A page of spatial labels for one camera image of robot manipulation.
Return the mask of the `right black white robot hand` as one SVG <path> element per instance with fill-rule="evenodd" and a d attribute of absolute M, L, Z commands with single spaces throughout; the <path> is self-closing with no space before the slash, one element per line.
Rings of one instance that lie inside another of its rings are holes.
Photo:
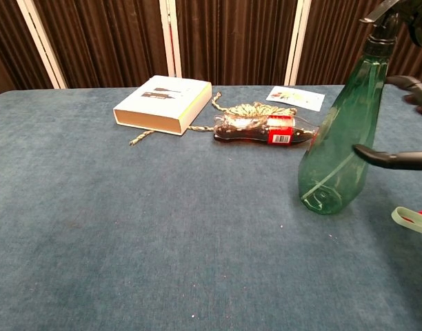
<path fill-rule="evenodd" d="M 410 94 L 405 101 L 416 106 L 416 111 L 422 115 L 422 83 L 410 76 L 396 75 L 386 79 L 386 82 Z M 389 154 L 377 152 L 361 144 L 355 144 L 352 149 L 356 156 L 370 165 L 393 170 L 422 170 L 422 152 L 399 152 Z"/>

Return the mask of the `green spray bottle black trigger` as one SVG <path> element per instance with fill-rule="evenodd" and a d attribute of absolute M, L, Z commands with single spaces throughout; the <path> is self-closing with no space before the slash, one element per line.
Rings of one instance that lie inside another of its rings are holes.
<path fill-rule="evenodd" d="M 340 212 L 362 191 L 369 163 L 352 146 L 373 146 L 388 63 L 402 23 L 413 43 L 422 46 L 422 0 L 383 0 L 362 22 L 374 26 L 362 55 L 299 165 L 299 198 L 318 214 Z"/>

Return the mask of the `cola bottle red label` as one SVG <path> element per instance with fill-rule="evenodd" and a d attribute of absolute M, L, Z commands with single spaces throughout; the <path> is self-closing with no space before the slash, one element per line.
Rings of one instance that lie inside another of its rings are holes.
<path fill-rule="evenodd" d="M 312 140 L 318 130 L 318 126 L 295 115 L 242 117 L 223 114 L 214 118 L 214 138 L 222 141 L 249 140 L 293 146 Z"/>

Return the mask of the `pale green plastic dustpan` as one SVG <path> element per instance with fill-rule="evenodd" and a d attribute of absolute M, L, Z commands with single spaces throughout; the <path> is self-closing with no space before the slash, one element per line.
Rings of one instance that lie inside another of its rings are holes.
<path fill-rule="evenodd" d="M 396 207 L 392 211 L 392 214 L 391 214 L 393 221 L 405 228 L 411 229 L 413 231 L 416 231 L 422 234 L 422 217 L 420 217 L 416 223 L 411 223 L 409 221 L 406 221 L 405 219 L 402 218 L 406 210 L 409 210 L 409 209 L 401 207 L 401 206 Z"/>

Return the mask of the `white printed card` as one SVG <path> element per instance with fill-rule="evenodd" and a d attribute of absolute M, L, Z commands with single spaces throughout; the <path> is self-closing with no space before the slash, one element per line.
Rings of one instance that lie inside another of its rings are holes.
<path fill-rule="evenodd" d="M 266 97 L 266 100 L 319 112 L 324 98 L 324 94 L 316 92 L 309 92 L 286 86 L 274 86 Z"/>

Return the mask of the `dark pleated screen panel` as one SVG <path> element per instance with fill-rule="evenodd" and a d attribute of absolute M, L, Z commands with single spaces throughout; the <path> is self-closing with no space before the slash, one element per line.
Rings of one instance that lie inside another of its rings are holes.
<path fill-rule="evenodd" d="M 68 88 L 168 75 L 159 0 L 33 0 Z"/>
<path fill-rule="evenodd" d="M 213 85 L 285 81 L 298 0 L 176 0 L 181 74 Z"/>
<path fill-rule="evenodd" d="M 51 87 L 17 0 L 0 0 L 0 94 Z"/>
<path fill-rule="evenodd" d="M 297 85 L 342 85 L 361 56 L 372 25 L 360 22 L 383 0 L 311 0 L 297 72 Z M 422 82 L 422 47 L 413 44 L 402 25 L 389 75 Z"/>

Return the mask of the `blue felt table cover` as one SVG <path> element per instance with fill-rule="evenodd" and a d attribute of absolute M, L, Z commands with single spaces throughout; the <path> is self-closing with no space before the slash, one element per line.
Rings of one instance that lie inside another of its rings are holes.
<path fill-rule="evenodd" d="M 303 146 L 151 134 L 128 88 L 0 94 L 0 331 L 422 331 L 422 172 L 299 200 Z"/>

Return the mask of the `white cardboard box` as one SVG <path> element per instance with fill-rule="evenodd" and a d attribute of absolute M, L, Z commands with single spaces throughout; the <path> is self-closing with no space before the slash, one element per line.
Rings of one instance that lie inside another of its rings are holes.
<path fill-rule="evenodd" d="M 113 108 L 117 124 L 183 135 L 212 97 L 209 81 L 154 75 Z"/>

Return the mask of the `white screen frame post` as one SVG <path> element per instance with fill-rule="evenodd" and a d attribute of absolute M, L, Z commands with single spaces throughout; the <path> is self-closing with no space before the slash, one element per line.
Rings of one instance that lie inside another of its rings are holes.
<path fill-rule="evenodd" d="M 165 56 L 170 77 L 182 77 L 176 0 L 159 0 Z"/>
<path fill-rule="evenodd" d="M 48 77 L 55 89 L 66 89 L 67 83 L 61 71 L 57 56 L 48 38 L 46 30 L 34 4 L 34 0 L 16 0 L 37 48 Z"/>
<path fill-rule="evenodd" d="M 299 72 L 311 4 L 312 0 L 297 0 L 297 8 L 294 17 L 285 79 L 283 83 L 285 86 L 295 86 L 297 82 L 297 75 Z"/>

